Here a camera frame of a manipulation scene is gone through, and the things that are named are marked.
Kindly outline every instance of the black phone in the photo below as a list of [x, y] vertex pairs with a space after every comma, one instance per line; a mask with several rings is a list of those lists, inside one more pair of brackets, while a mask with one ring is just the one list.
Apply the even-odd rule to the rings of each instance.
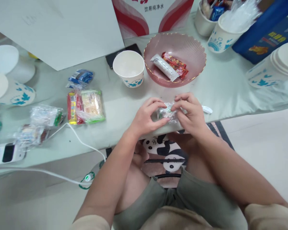
[[138, 48], [138, 45], [134, 43], [134, 44], [131, 45], [131, 46], [125, 47], [125, 48], [123, 48], [123, 49], [121, 49], [121, 50], [119, 50], [119, 51], [116, 51], [116, 52], [111, 53], [111, 54], [109, 54], [109, 55], [106, 56], [106, 60], [107, 60], [108, 65], [110, 66], [110, 69], [113, 69], [113, 61], [114, 61], [115, 57], [116, 57], [120, 52], [123, 52], [123, 51], [125, 51], [125, 50], [135, 51], [135, 52], [137, 52], [139, 55], [142, 56], [142, 53], [141, 53], [140, 49]]

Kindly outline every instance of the white floor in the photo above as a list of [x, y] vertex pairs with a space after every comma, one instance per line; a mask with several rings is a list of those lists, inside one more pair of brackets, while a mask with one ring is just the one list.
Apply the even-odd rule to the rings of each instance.
[[[236, 151], [288, 201], [288, 110], [222, 121]], [[44, 168], [82, 179], [101, 160], [88, 153]], [[40, 173], [0, 177], [0, 230], [68, 229], [86, 191]]]

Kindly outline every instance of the shirt sleeve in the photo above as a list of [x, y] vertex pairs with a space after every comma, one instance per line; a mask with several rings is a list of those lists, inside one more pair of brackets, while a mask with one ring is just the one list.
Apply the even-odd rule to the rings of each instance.
[[288, 230], [288, 208], [278, 204], [250, 204], [245, 218], [250, 230]]
[[69, 230], [110, 230], [110, 226], [101, 216], [89, 215], [76, 220]]

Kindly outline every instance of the white paper cup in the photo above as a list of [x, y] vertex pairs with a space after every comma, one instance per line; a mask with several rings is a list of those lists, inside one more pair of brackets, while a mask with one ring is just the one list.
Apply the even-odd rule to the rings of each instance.
[[144, 81], [145, 63], [141, 55], [126, 50], [119, 53], [113, 61], [113, 70], [129, 88], [137, 88]]
[[288, 80], [288, 43], [273, 51], [256, 66], [246, 77], [248, 83], [256, 88], [282, 84]]
[[19, 51], [11, 45], [0, 46], [0, 74], [19, 83], [28, 82], [35, 73], [35, 66], [19, 56]]
[[34, 89], [0, 74], [0, 104], [25, 106], [34, 98]]
[[199, 2], [199, 6], [197, 8], [197, 12], [194, 19], [194, 25], [197, 32], [205, 37], [211, 35], [213, 29], [215, 28], [217, 21], [210, 21], [208, 20], [205, 15], [203, 15], [200, 7], [201, 2]]
[[224, 14], [221, 15], [221, 17], [218, 20], [217, 25], [215, 26], [214, 30], [212, 31], [212, 34], [210, 38], [208, 39], [208, 49], [213, 53], [223, 53], [225, 50], [227, 50], [235, 41], [240, 38], [240, 36], [246, 32], [249, 28], [245, 29], [244, 31], [241, 31], [239, 33], [231, 33], [226, 31], [222, 25], [222, 17]]

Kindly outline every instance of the gray shorts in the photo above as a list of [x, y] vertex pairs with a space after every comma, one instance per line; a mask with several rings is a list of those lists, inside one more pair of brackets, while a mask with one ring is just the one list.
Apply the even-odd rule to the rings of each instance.
[[248, 229], [240, 208], [220, 186], [199, 180], [185, 169], [182, 169], [177, 189], [166, 190], [152, 177], [140, 197], [114, 216], [113, 227], [115, 230], [140, 229], [163, 206], [194, 211], [213, 227]]

